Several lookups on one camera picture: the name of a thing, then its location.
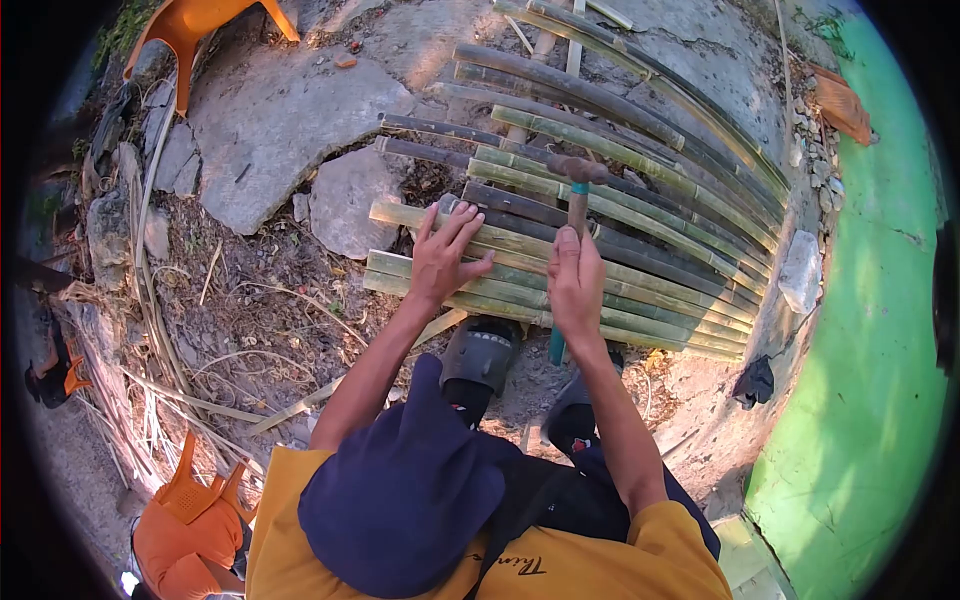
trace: orange plastic chair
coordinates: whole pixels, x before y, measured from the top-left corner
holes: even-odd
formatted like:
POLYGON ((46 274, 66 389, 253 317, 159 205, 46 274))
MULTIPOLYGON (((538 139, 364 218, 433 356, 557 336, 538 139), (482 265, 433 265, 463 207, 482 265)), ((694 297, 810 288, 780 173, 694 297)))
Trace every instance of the orange plastic chair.
POLYGON ((248 511, 240 504, 237 497, 240 480, 247 466, 237 463, 226 483, 223 477, 217 475, 208 488, 193 479, 193 451, 196 444, 197 438, 193 432, 187 431, 186 440, 183 442, 183 453, 177 463, 177 471, 170 483, 156 491, 154 500, 183 524, 188 524, 200 516, 220 497, 223 497, 224 501, 233 507, 244 521, 247 523, 253 521, 257 507, 248 511))
POLYGON ((66 345, 67 353, 70 355, 70 369, 66 372, 66 379, 63 380, 63 390, 68 396, 81 388, 93 385, 89 379, 80 379, 77 376, 77 367, 84 361, 82 354, 75 354, 69 344, 66 345))
POLYGON ((133 53, 123 72, 124 81, 130 79, 143 44, 151 39, 164 41, 177 57, 177 112, 185 116, 197 42, 256 1, 267 9, 287 39, 300 41, 297 28, 276 0, 166 0, 150 17, 140 39, 133 46, 133 53))

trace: sandal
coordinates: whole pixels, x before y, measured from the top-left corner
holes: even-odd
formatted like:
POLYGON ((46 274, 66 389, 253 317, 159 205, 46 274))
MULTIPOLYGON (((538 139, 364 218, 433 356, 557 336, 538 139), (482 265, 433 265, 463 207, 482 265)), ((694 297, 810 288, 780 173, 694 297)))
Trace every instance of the sandal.
POLYGON ((503 395, 507 372, 520 352, 523 330, 519 323, 497 317, 468 317, 461 324, 441 361, 440 387, 447 379, 466 379, 482 383, 497 397, 503 395))

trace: left hand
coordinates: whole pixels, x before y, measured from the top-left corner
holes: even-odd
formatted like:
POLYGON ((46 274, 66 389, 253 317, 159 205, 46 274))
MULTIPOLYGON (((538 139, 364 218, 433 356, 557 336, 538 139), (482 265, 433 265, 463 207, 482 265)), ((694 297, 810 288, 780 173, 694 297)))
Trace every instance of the left hand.
POLYGON ((407 294, 408 298, 427 302, 434 310, 465 283, 493 268, 493 251, 487 252, 483 260, 460 262, 470 238, 483 225, 483 213, 477 213, 473 204, 460 202, 446 223, 434 231, 439 209, 433 203, 423 216, 414 244, 413 274, 407 294))

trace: green wall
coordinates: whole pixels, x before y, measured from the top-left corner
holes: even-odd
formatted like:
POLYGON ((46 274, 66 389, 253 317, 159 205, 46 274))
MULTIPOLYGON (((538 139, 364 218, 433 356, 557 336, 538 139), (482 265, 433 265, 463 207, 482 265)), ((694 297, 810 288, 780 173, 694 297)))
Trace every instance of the green wall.
POLYGON ((746 505, 800 598, 854 597, 884 564, 936 444, 947 385, 930 320, 938 223, 924 120, 867 18, 851 17, 843 38, 854 54, 843 75, 881 142, 840 144, 847 204, 823 308, 746 505))

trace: right hand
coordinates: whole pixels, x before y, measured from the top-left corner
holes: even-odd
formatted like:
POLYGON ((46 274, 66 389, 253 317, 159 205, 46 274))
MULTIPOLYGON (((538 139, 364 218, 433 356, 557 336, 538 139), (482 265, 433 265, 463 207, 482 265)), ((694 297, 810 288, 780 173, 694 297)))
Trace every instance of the right hand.
POLYGON ((600 307, 606 278, 607 267, 589 233, 578 240, 571 226, 560 228, 547 265, 547 296, 554 326, 571 352, 603 343, 600 307))

